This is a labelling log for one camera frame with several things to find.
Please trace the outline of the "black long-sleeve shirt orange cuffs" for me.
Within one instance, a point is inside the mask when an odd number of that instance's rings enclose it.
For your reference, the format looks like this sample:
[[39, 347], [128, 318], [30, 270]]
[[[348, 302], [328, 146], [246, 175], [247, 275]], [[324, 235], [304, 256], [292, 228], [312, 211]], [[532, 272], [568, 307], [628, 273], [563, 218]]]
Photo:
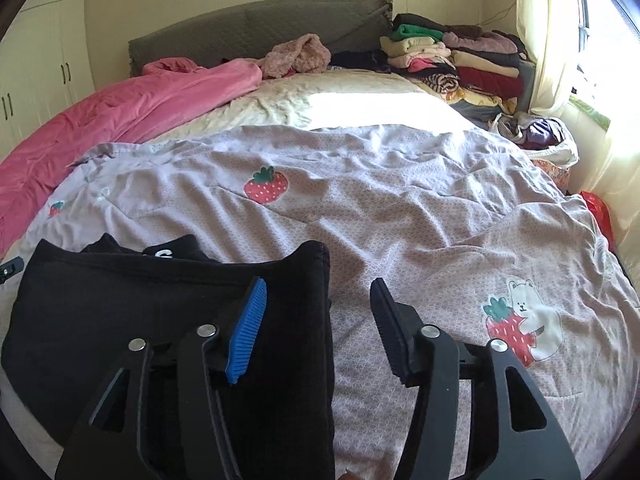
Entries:
[[[62, 446], [59, 479], [334, 476], [330, 256], [220, 263], [193, 236], [143, 252], [104, 236], [40, 242], [22, 276], [2, 367]], [[226, 377], [250, 282], [267, 307], [246, 373]]]

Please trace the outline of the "white bag of clothes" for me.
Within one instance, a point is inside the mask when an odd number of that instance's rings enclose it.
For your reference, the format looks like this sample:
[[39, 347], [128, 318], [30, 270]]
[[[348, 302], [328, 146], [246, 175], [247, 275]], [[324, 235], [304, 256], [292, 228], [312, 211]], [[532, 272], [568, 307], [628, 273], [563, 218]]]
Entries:
[[579, 162], [574, 136], [559, 118], [524, 112], [499, 114], [490, 123], [489, 131], [517, 145], [531, 160], [545, 160], [560, 168], [570, 168]]

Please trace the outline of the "stack of folded clothes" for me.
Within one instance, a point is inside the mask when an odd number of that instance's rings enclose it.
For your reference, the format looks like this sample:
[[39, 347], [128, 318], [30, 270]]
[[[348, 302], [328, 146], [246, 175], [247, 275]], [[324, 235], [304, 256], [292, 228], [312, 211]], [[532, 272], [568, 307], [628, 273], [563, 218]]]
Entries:
[[401, 13], [380, 49], [390, 70], [477, 122], [525, 112], [532, 100], [535, 63], [510, 32]]

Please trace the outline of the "lilac strawberry print bed sheet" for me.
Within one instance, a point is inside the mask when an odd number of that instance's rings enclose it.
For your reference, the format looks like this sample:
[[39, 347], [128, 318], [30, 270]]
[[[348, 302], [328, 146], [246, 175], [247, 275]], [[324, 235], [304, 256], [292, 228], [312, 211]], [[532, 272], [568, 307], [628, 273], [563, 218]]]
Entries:
[[141, 248], [183, 234], [221, 262], [306, 240], [330, 253], [337, 469], [386, 479], [412, 394], [393, 380], [368, 289], [472, 344], [509, 339], [588, 476], [639, 401], [639, 298], [585, 201], [514, 144], [391, 76], [270, 81], [160, 136], [113, 114], [58, 124], [4, 162], [1, 241]]

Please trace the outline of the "cream built-in wardrobe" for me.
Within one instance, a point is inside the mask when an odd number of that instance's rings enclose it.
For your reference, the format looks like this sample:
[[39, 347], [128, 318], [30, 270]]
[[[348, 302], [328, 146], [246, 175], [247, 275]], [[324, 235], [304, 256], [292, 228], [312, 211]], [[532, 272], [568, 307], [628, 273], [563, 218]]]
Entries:
[[26, 0], [1, 40], [1, 156], [96, 91], [86, 0]]

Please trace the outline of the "pink quilted comforter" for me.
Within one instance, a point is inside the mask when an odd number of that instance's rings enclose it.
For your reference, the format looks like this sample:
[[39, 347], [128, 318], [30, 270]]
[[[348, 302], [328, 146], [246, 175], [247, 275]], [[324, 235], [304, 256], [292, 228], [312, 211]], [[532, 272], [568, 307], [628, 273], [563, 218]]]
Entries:
[[26, 231], [73, 162], [98, 144], [144, 143], [256, 90], [244, 58], [213, 68], [161, 58], [142, 74], [94, 92], [38, 128], [1, 163], [1, 252]]

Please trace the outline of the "red plastic bag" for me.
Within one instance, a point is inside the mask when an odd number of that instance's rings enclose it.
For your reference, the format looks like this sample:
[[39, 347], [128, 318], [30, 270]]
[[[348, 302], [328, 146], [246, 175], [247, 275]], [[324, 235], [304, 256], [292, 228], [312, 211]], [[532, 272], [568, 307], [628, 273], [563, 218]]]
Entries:
[[615, 252], [616, 244], [614, 240], [614, 231], [608, 206], [594, 193], [580, 191], [579, 195], [585, 201], [589, 211], [597, 221], [597, 225], [608, 241], [608, 249]]

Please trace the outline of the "dusty pink fuzzy garment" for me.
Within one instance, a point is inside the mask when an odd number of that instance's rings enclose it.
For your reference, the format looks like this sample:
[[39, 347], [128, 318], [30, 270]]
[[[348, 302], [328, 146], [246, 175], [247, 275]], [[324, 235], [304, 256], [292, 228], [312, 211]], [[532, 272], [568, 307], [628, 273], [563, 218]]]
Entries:
[[316, 34], [306, 34], [277, 44], [260, 62], [262, 78], [280, 79], [292, 74], [322, 73], [331, 61], [330, 50]]

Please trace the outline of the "dark navy garment on bed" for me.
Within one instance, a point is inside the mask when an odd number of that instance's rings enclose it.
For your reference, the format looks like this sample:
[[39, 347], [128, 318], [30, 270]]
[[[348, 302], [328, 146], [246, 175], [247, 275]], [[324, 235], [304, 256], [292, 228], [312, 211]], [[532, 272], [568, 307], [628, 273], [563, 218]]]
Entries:
[[390, 73], [387, 55], [380, 49], [364, 52], [344, 51], [332, 55], [330, 65], [349, 70], [372, 70], [377, 73]]

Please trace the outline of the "dark grey quilted headboard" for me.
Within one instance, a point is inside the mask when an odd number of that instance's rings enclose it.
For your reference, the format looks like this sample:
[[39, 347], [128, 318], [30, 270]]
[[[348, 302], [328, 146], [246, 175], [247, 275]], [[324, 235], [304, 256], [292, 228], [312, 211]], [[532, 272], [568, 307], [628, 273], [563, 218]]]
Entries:
[[232, 58], [262, 58], [277, 44], [315, 34], [333, 53], [380, 46], [392, 29], [393, 0], [265, 0], [230, 6], [128, 42], [131, 76], [161, 58], [215, 67]]

